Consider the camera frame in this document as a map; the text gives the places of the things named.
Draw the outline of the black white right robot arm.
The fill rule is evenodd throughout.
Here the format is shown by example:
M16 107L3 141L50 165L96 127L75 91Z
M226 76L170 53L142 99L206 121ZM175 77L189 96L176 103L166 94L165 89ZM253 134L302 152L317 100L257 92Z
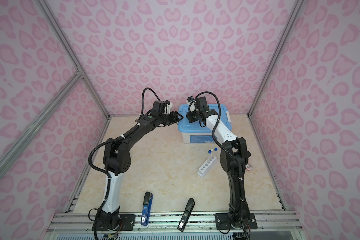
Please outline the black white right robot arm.
M222 108L217 101L218 110L211 109L205 97L188 97L186 117L190 123L199 122L202 127L212 131L212 138L221 149L220 164L227 173L230 187L229 219L231 226L249 234L250 209L245 194L245 170L251 153L243 137L237 137L221 121Z

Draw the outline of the blue plastic bin lid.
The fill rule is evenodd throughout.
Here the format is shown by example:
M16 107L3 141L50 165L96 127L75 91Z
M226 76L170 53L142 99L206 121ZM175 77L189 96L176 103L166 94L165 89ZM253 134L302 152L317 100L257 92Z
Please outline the blue plastic bin lid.
M226 127L231 130L232 124L231 119L229 117L228 109L225 105L221 105L221 118L220 120L226 125ZM199 124L199 121L194 123L190 123L189 120L186 118L186 113L188 112L188 105L180 105L179 113L184 116L184 118L178 123L178 130L181 133L187 134L211 134L212 130L208 127L202 128Z

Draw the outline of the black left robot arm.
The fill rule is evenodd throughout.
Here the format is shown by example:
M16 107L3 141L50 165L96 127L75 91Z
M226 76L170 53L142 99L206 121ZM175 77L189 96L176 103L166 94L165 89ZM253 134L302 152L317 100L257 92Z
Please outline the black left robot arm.
M125 172L130 168L132 147L146 134L161 126L178 123L184 117L171 111L170 101L155 101L151 110L141 114L136 125L123 135L96 146L88 156L89 166L106 175L104 198L93 219L92 231L115 230L122 228L120 212L120 192Z

